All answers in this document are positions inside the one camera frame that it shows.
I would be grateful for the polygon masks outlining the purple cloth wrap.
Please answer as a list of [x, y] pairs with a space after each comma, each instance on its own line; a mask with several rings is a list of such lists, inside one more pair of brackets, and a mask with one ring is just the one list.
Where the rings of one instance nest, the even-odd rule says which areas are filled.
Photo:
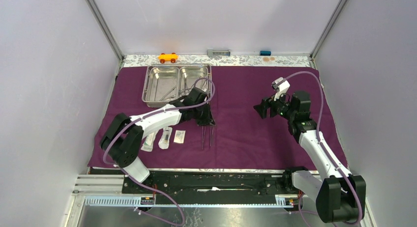
[[327, 144], [346, 165], [332, 114], [316, 82], [319, 72], [309, 67], [214, 66], [216, 90], [210, 107], [216, 125], [212, 146], [208, 130], [201, 150], [202, 128], [191, 120], [173, 127], [174, 131], [186, 131], [183, 144], [170, 143], [168, 149], [155, 146], [152, 152], [140, 151], [139, 158], [150, 169], [283, 170], [304, 166], [314, 170], [308, 154], [289, 133], [287, 121], [279, 116], [261, 119], [253, 109], [273, 94], [271, 83], [279, 77], [288, 77], [289, 94], [299, 90], [310, 94], [311, 117], [321, 121], [320, 131]]

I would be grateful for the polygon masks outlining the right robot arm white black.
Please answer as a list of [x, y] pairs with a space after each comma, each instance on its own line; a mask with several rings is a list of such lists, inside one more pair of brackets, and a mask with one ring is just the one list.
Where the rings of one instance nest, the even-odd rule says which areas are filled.
[[265, 97], [254, 110], [262, 119], [281, 116], [288, 122], [289, 132], [309, 155], [320, 178], [313, 177], [305, 168], [286, 169], [282, 180], [284, 191], [297, 190], [316, 204], [318, 216], [324, 223], [345, 222], [357, 225], [365, 212], [366, 182], [353, 175], [336, 157], [319, 131], [318, 123], [310, 117], [310, 95], [296, 91], [290, 100], [282, 93], [277, 98]]

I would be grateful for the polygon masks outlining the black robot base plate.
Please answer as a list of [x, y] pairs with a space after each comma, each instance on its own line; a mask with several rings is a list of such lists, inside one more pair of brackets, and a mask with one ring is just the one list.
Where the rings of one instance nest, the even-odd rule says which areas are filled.
[[295, 203], [301, 192], [290, 185], [286, 172], [279, 173], [224, 173], [191, 171], [151, 171], [138, 185], [125, 177], [123, 194], [164, 197], [170, 201], [226, 198], [254, 200], [255, 197], [280, 196]]

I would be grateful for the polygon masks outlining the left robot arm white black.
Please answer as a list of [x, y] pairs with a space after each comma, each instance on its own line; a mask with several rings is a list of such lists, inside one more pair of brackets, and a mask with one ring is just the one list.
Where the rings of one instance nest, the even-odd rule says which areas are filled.
[[207, 92], [194, 87], [180, 98], [165, 106], [141, 115], [117, 114], [99, 142], [103, 158], [111, 158], [114, 164], [134, 181], [140, 193], [152, 188], [150, 171], [138, 157], [143, 139], [166, 127], [195, 120], [198, 125], [213, 122]]

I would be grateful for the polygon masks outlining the steel scalpel handle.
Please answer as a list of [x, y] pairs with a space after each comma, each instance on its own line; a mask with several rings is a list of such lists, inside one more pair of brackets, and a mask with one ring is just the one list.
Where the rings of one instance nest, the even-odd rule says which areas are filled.
[[206, 136], [206, 127], [202, 126], [202, 145], [201, 145], [201, 150], [204, 149], [204, 143], [205, 143], [205, 136]]

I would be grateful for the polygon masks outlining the perforated steel instrument tray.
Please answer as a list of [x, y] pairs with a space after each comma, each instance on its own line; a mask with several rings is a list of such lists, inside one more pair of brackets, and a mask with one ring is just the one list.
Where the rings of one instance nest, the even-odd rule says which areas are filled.
[[[177, 67], [173, 63], [158, 64], [147, 68], [142, 101], [150, 108], [161, 108], [169, 101], [179, 98], [180, 83], [183, 77], [198, 77], [193, 87], [200, 88], [205, 92], [211, 91], [210, 83], [206, 80], [206, 78], [212, 78], [210, 65], [181, 65]], [[163, 95], [174, 86], [177, 88], [165, 101], [160, 101]]]

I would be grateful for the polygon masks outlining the long white sterile packet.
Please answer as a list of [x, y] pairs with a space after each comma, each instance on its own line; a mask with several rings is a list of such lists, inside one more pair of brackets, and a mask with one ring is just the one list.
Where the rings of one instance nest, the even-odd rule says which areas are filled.
[[141, 150], [145, 152], [152, 152], [155, 137], [156, 137], [156, 132], [149, 134], [145, 138], [144, 143], [142, 144]]

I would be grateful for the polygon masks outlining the small white sterile packet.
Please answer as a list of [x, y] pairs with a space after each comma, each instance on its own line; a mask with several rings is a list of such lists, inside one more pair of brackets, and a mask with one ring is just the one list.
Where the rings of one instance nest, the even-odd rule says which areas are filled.
[[174, 135], [174, 143], [183, 144], [185, 140], [185, 132], [184, 130], [176, 130]]

